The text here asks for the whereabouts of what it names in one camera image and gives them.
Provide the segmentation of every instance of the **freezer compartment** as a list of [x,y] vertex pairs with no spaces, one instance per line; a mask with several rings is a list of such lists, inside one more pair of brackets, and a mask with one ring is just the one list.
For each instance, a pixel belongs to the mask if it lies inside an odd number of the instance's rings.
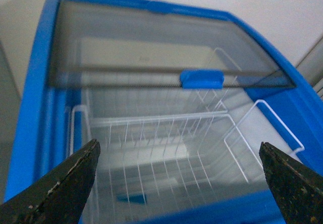
[[83,102],[84,142],[96,138],[102,149],[84,223],[143,220],[265,190],[261,141],[296,159],[304,150],[290,132],[291,149],[257,108],[270,106],[243,89],[86,89]]

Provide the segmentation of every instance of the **blue handle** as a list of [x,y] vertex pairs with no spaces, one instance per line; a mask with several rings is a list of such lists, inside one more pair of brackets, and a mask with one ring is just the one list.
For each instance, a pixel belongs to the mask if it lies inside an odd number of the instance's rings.
[[183,89],[222,89],[224,74],[220,70],[184,70],[180,81]]

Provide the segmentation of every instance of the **blue freezer frame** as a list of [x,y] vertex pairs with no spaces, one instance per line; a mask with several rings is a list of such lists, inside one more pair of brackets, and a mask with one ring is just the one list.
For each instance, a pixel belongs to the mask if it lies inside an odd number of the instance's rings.
[[[23,98],[16,129],[5,201],[9,200],[67,156],[69,118],[73,106],[80,104],[80,90],[51,88],[47,84],[51,46],[60,2],[46,0],[37,27],[30,57]],[[323,175],[323,102],[300,73],[258,32],[234,15],[208,9],[149,0],[69,0],[116,7],[173,13],[230,21],[253,38],[289,75],[296,87],[248,88],[254,101],[265,99],[285,124],[304,144],[306,151],[297,156]],[[268,110],[260,110],[293,148],[293,141]],[[80,147],[81,118],[76,115],[75,139]],[[143,221],[142,223],[284,223],[269,190],[244,197],[186,210]]]

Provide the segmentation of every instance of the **white freezer wall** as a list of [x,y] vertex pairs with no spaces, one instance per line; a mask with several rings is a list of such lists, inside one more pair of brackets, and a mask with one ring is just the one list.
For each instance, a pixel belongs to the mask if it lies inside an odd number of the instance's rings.
[[[22,94],[45,0],[0,0],[0,40]],[[240,17],[297,65],[323,34],[323,0],[160,0],[225,10]]]

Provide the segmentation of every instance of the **blue freezer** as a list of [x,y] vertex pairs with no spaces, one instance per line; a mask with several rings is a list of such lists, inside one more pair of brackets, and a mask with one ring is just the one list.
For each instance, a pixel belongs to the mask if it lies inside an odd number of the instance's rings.
[[5,200],[92,138],[102,150],[84,224],[284,223],[262,141],[323,175],[322,101],[222,11],[46,0]]

